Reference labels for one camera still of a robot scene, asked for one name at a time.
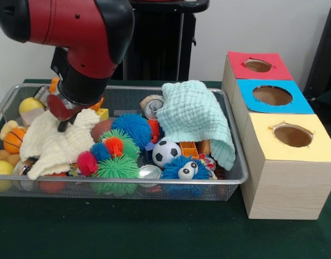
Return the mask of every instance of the dark green table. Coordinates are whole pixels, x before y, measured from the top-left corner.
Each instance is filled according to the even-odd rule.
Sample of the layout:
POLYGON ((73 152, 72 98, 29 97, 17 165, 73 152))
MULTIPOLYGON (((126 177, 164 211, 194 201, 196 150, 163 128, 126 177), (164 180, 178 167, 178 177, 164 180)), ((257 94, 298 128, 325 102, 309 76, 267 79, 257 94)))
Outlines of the dark green table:
POLYGON ((228 202, 0 197, 0 258, 331 258, 331 195, 317 221, 249 220, 239 189, 228 202))

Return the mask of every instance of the wire mesh tray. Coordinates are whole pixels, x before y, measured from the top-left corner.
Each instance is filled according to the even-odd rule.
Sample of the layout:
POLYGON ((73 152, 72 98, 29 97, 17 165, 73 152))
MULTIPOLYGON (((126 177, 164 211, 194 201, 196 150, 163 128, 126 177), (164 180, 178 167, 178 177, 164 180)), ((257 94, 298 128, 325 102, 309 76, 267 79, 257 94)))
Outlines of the wire mesh tray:
MULTIPOLYGON (((46 84, 21 84, 13 87, 0 104, 0 131, 6 121, 21 123, 19 105, 23 99, 32 97, 46 84)), ((0 175, 0 185, 10 186, 0 196, 11 197, 64 197, 64 198, 118 198, 158 200, 210 200, 227 201, 239 184, 248 178, 248 167, 235 126, 228 97, 222 90, 211 89, 228 119, 236 149, 236 161, 230 171, 225 171, 225 180, 151 180, 111 179, 83 177, 41 177, 30 181, 27 176, 0 175), (98 194, 95 187, 101 185, 130 185, 133 193, 122 196, 111 193, 98 194)), ((109 109, 110 117, 123 113, 141 112, 139 103, 152 94, 162 95, 160 87, 108 86, 104 93, 103 108, 109 109)), ((138 166, 146 165, 141 154, 138 166)))

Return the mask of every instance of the red box top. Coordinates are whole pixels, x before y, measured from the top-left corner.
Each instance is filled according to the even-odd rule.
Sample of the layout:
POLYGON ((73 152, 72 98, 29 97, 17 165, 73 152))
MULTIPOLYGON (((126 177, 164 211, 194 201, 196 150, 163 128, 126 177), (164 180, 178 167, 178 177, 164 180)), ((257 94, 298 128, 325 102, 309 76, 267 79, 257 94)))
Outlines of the red box top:
POLYGON ((240 53, 228 51, 236 79, 293 80, 278 53, 240 53))

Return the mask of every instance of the mint green washcloth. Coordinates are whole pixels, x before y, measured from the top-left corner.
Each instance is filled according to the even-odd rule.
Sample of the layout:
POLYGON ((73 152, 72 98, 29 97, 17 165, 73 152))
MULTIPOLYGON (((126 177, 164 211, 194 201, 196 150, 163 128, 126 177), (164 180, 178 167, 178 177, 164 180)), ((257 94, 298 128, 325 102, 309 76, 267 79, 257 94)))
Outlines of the mint green washcloth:
POLYGON ((231 170, 235 147, 220 105, 214 94, 200 81, 164 84, 164 106, 157 118, 164 140, 174 142, 211 141, 211 156, 221 167, 231 170))

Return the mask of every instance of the green spiky ball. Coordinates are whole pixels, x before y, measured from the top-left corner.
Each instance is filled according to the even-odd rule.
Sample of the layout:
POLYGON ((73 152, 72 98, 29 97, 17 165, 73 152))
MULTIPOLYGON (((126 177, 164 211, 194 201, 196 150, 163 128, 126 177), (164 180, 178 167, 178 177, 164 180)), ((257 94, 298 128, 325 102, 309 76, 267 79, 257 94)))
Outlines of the green spiky ball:
POLYGON ((112 129, 110 131, 107 131, 100 136, 99 141, 110 137, 117 137, 122 139, 124 143, 123 153, 125 155, 128 155, 135 161, 139 158, 140 148, 133 142, 133 139, 128 134, 124 133, 123 130, 112 129))
MULTIPOLYGON (((98 164, 97 175, 103 178, 138 178, 139 167, 134 159, 127 155, 119 158, 101 161, 98 164)), ((94 191, 98 194, 112 192, 115 196, 123 196, 135 192, 134 183, 94 183, 94 191)))

